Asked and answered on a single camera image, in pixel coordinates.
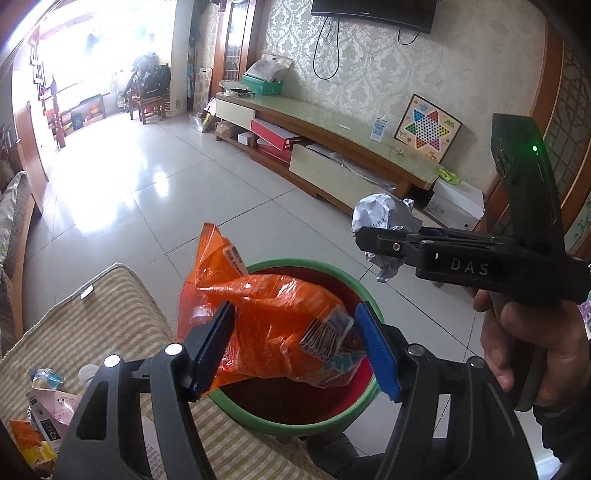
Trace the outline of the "person's right hand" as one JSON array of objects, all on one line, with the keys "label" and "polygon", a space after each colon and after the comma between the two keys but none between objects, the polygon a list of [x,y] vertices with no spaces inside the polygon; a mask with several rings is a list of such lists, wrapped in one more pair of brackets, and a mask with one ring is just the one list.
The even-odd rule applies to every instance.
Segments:
[{"label": "person's right hand", "polygon": [[504,391],[510,391],[515,382],[512,347],[516,340],[547,351],[537,406],[560,410],[585,389],[590,380],[589,342],[576,304],[564,302],[544,310],[509,302],[497,314],[490,294],[480,290],[474,309],[485,315],[481,332],[484,358]]}]

